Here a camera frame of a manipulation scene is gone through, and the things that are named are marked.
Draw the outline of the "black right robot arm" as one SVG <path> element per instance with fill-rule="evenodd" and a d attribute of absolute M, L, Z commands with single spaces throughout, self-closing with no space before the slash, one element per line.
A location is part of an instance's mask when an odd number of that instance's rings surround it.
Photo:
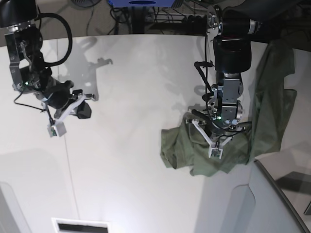
<path fill-rule="evenodd" d="M 68 49 L 63 58 L 46 62 L 41 48 L 43 37 L 36 21 L 54 18 L 65 27 Z M 34 0 L 2 0 L 0 2 L 0 26 L 7 29 L 5 41 L 10 59 L 13 88 L 20 95 L 33 93 L 42 102 L 41 111 L 56 110 L 51 121 L 73 115 L 79 119 L 91 117 L 92 110 L 86 103 L 93 94 L 84 94 L 81 89 L 73 90 L 70 80 L 60 82 L 52 76 L 52 67 L 63 64 L 71 54 L 72 32 L 67 21 L 55 13 L 42 13 Z"/>

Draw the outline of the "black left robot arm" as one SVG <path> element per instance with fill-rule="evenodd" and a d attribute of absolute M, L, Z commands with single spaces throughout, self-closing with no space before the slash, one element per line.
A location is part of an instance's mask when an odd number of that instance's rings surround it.
<path fill-rule="evenodd" d="M 251 38 L 269 21 L 294 5 L 297 0 L 245 0 L 238 6 L 221 9 L 213 7 L 207 24 L 218 30 L 213 39 L 214 62 L 195 62 L 201 75 L 206 93 L 205 113 L 193 110 L 206 125 L 193 121 L 193 125 L 208 138 L 235 134 L 235 126 L 242 117 L 239 97 L 243 93 L 241 73 L 251 67 Z"/>

